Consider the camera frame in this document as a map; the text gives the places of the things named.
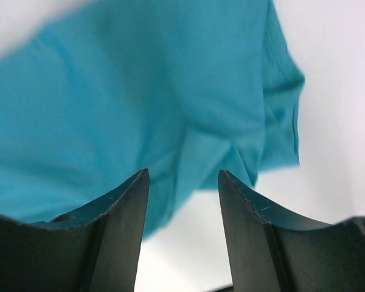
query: black object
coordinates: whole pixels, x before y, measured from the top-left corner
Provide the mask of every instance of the black object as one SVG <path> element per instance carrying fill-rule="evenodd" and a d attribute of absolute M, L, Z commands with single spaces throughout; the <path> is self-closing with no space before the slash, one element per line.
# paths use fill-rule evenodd
<path fill-rule="evenodd" d="M 132 292 L 149 175 L 49 223 L 0 215 L 0 292 Z"/>
<path fill-rule="evenodd" d="M 365 217 L 303 217 L 219 174 L 235 292 L 365 292 Z"/>

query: crumpled cloth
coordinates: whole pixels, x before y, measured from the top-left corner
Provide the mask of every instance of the crumpled cloth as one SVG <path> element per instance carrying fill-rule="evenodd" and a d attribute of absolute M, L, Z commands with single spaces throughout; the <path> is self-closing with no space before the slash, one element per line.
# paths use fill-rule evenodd
<path fill-rule="evenodd" d="M 219 169 L 298 164 L 304 76 L 269 0 L 101 0 L 0 60 L 0 213 L 25 222 L 151 176 L 145 238 Z"/>

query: teal shirt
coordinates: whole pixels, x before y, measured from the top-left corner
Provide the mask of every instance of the teal shirt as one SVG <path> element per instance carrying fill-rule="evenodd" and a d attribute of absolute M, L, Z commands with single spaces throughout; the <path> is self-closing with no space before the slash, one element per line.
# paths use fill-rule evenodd
<path fill-rule="evenodd" d="M 0 61 L 0 213 L 49 221 L 150 169 L 145 237 L 219 169 L 298 163 L 304 77 L 268 0 L 100 0 Z"/>

